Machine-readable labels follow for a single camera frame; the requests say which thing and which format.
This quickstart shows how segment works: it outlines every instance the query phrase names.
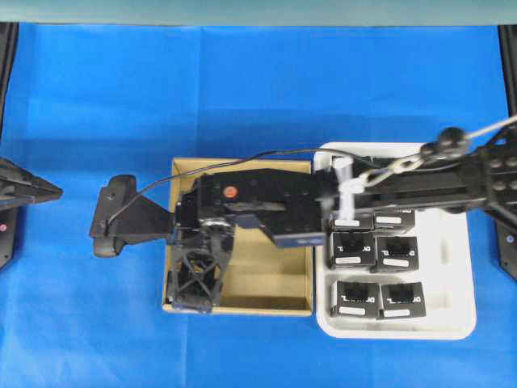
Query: blue tablecloth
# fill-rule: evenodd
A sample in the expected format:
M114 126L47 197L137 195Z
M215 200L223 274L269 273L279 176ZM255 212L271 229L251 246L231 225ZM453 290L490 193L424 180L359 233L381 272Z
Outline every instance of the blue tablecloth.
M88 237L111 176L143 185L174 156L431 141L506 115L496 27L22 25L2 155L65 193L22 212L0 272L0 386L514 387L517 285L480 212L477 328L452 342L337 340L314 317L166 314L163 242L96 259ZM166 205L168 187L150 196Z

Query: black plastic part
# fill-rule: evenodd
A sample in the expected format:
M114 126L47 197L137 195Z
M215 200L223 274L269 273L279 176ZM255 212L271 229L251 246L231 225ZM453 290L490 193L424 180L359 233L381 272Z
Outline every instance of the black plastic part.
M322 245L318 175L274 169L221 172L199 179L198 218L260 229L282 248ZM225 196L232 187L235 196Z
M377 261L372 273L404 272L418 269L416 237L377 237Z
M334 317L379 317L379 285L377 283L336 281L331 287L333 301L330 312Z
M180 231L173 245L166 298L176 309L210 313L221 302L226 269L233 253L235 228L202 226L200 231Z
M128 244L138 244L172 235L173 214L150 199L141 196L110 225L108 219L137 194L133 175L117 175L102 188L91 223L94 254L117 256Z
M469 152L470 140L463 129L449 127L442 131L438 140L426 143L420 148L420 155L425 162L453 160Z
M62 193L59 187L0 158L0 210L57 200Z
M371 267L375 265L372 233L334 232L330 235L330 267Z
M0 211L0 268L13 257L18 208Z
M418 318L426 316L422 283L382 285L383 310L380 319Z
M9 77L15 60L18 43L18 24L0 23L0 138L2 137L3 111L6 104Z

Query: black metal frame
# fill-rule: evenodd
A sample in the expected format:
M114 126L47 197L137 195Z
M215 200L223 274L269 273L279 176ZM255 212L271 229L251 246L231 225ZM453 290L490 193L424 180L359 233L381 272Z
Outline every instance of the black metal frame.
M18 29L18 23L0 23L0 138L2 137L7 87L18 44Z
M517 25L499 26L502 72L506 89L506 102L511 116L517 114ZM517 235L509 228L495 222L499 265L517 280Z

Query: open cardboard box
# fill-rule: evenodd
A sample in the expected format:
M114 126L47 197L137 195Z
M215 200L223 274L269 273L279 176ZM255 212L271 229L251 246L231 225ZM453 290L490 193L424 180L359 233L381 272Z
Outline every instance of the open cardboard box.
M175 158L173 175L233 159ZM275 168L278 170L311 172L309 161L254 160L242 165L211 170L223 171ZM189 190L195 178L190 175L175 180L170 190L170 211L180 193ZM166 278L172 264L172 247L166 248L162 307L176 310L166 300ZM280 249L260 230L236 229L232 259L226 270L221 304L215 314L258 314L310 316L313 311L313 248Z

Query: wire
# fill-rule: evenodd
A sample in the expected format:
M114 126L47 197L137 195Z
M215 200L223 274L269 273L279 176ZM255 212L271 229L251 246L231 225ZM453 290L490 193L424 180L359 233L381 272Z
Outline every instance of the wire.
M442 171L442 170L448 170L449 168L453 168L456 166L459 166L460 162L454 162L451 164L447 164L445 166L438 166L438 167L428 167L428 168L417 168L414 170L414 172L432 172L432 171Z
M478 129L475 132L467 133L466 137L467 139L474 139L475 137L480 137L484 135L485 133L492 132L496 129L500 129L502 127L506 127L507 125L514 124L517 122L517 115L509 117L505 120L498 121L497 123L493 123L491 125L488 125L487 127Z
M119 210L114 212L111 215L111 217L109 217L109 219L107 220L106 227L108 227L122 212L124 212L127 208L129 208L129 206L134 204L135 201L138 198L140 198L141 196L146 194L149 190L152 190L153 188L155 188L155 187L157 187L160 184L163 184L165 182L170 182L170 181L172 181L174 179L181 178L183 176L199 174L200 172L205 172L205 171L208 171L208 170L213 170L215 168L222 168L222 167L235 166L237 164L243 164L243 163L249 162L250 160L258 159L258 158L261 158L261 157L264 157L264 156L305 154L305 153L308 153L308 152L331 152L333 154L340 154L340 155L343 155L343 156L350 156L353 159L355 159L356 161L362 162L362 163L366 164L367 166L369 166L371 168L380 168L380 166L378 166L376 163L372 162L368 158L364 158L362 156L353 154L352 152L343 151L343 150L334 150L334 149L331 149L331 148L302 148L302 149L298 149L298 150L264 151L264 152L261 152L260 154L256 154L254 156L250 156L249 158L238 159L238 160L235 160L235 161L232 161L232 162L223 162L223 163L212 164L210 166L196 168L195 170L186 171L186 172L183 172L181 174L171 175L171 176L167 176L166 178L157 180L156 182L153 182L150 185L148 185L145 188L143 188L142 190L140 190L131 200L128 201L128 203L126 203Z

